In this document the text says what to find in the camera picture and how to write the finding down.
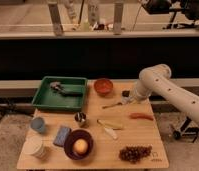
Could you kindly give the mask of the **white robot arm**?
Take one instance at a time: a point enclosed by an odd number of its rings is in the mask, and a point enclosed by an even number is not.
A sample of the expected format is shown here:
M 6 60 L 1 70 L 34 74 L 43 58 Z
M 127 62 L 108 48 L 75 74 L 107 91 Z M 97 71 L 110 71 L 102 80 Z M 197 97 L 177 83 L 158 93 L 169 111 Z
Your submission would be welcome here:
M 131 89 L 131 100 L 141 102 L 156 93 L 186 113 L 199 126 L 199 96 L 172 83 L 171 74 L 171 69 L 166 64 L 142 69 L 139 79 Z

